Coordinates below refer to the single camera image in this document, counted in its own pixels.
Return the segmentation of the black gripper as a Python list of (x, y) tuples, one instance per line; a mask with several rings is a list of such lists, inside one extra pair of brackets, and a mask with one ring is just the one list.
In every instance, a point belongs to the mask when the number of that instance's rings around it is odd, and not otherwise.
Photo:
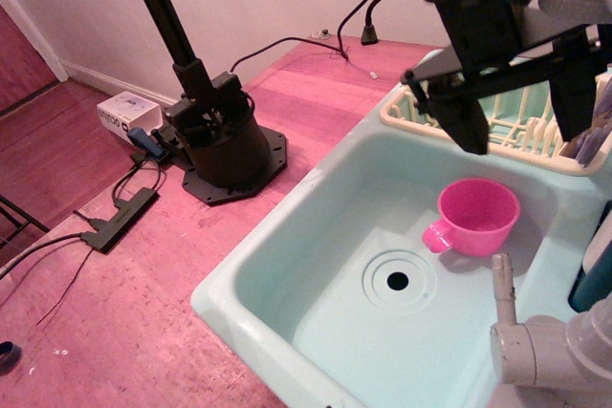
[(402, 82), (462, 150), (488, 153), (489, 124), (478, 98), (543, 81), (564, 141), (591, 127), (595, 75), (611, 61), (611, 23), (555, 18), (538, 0), (426, 1), (450, 44), (406, 71)]

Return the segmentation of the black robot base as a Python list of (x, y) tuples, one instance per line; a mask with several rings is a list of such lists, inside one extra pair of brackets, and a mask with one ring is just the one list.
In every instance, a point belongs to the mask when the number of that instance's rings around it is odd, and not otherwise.
[(164, 110), (164, 124), (152, 131), (185, 174), (184, 191), (215, 206), (257, 195), (287, 167), (287, 139), (260, 125), (254, 100), (237, 75), (212, 80), (215, 118), (182, 98)]

